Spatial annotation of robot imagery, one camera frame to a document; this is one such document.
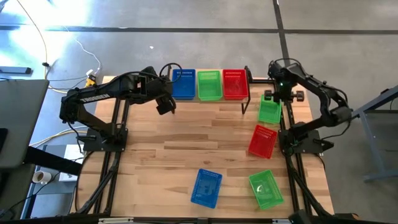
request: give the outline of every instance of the plastic basket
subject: plastic basket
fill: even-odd
[[[209,208],[216,208],[218,192],[223,176],[212,171],[199,169],[191,202]]]
[[[249,181],[261,209],[271,208],[284,202],[271,170],[249,176]]]
[[[173,79],[175,81],[181,74],[179,69],[173,70]],[[176,100],[192,100],[195,97],[196,78],[195,69],[183,69],[180,79],[173,83],[172,96]]]
[[[216,101],[223,97],[219,71],[198,72],[198,95],[202,101]]]
[[[244,69],[224,69],[223,84],[226,100],[243,100],[249,96],[248,80]]]
[[[279,123],[281,111],[282,103],[275,103],[272,99],[264,100],[264,95],[261,95],[259,121],[264,121],[272,124]]]
[[[276,142],[277,132],[257,125],[254,129],[248,151],[256,156],[270,159]]]

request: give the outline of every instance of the green basket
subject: green basket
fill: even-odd
[[[275,103],[272,99],[265,100],[264,95],[261,95],[259,121],[264,121],[272,124],[279,123],[281,111],[282,103]]]
[[[198,96],[202,101],[216,101],[223,97],[220,71],[198,72]]]
[[[271,170],[249,176],[251,187],[261,209],[271,208],[284,202]]]

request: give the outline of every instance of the concrete floor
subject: concrete floor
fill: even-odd
[[[344,90],[350,107],[360,107],[398,82],[395,69],[398,35],[383,32],[398,30],[398,23],[394,22],[398,20],[395,0],[21,2],[41,27],[239,28],[249,32],[44,32],[49,62],[57,60],[49,75],[51,79],[80,77],[88,69],[96,68],[96,61],[81,51],[73,35],[101,60],[101,75],[117,75],[148,65],[159,70],[167,62],[177,62],[186,68],[243,68],[248,65],[254,76],[264,77],[269,61],[281,58],[284,47],[277,33],[281,27],[275,19],[274,3],[278,3],[284,29],[289,33],[285,35],[289,56],[300,60],[308,73]],[[18,3],[10,0],[0,13],[0,26],[19,24],[30,24],[30,20]],[[44,49],[36,30],[32,26],[22,26],[19,30],[5,30],[4,27],[0,30],[1,65],[30,66],[34,69],[31,76],[18,77],[42,78],[40,64],[44,60]],[[319,34],[305,34],[308,30],[319,30],[315,32]],[[328,30],[376,30],[378,35],[349,32],[336,35]],[[52,84],[65,88],[75,83]],[[50,90],[47,92],[32,142],[67,129],[58,118],[61,96]],[[319,116],[318,100],[311,94],[307,97],[313,116]],[[94,108],[95,105],[89,106],[91,112]],[[393,108],[398,109],[398,102]],[[343,128],[344,124],[322,128],[320,132],[327,136]],[[335,212],[353,212],[364,220],[397,223],[394,212],[398,211],[398,180],[367,184],[362,180],[364,174],[376,168],[359,120],[354,120],[347,133],[333,141],[335,147],[325,153],[324,160]],[[50,143],[74,142],[75,137],[69,135]],[[398,161],[397,154],[389,157]],[[65,209],[52,212],[44,208],[50,203],[67,207],[68,200],[67,197],[40,196],[33,216],[58,215]]]

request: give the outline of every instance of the red plastic basket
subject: red plastic basket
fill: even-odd
[[[224,69],[223,84],[226,100],[243,100],[249,96],[248,80],[244,69]]]
[[[277,132],[257,125],[251,142],[249,152],[259,157],[270,159],[274,151]]]

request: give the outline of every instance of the blue basket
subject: blue basket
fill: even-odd
[[[212,171],[199,169],[193,188],[191,202],[209,208],[216,208],[218,192],[223,176]]]
[[[173,79],[175,81],[180,75],[179,69],[173,70]],[[181,78],[173,83],[173,94],[172,96],[176,100],[192,100],[195,97],[196,92],[196,78],[195,69],[183,69]]]

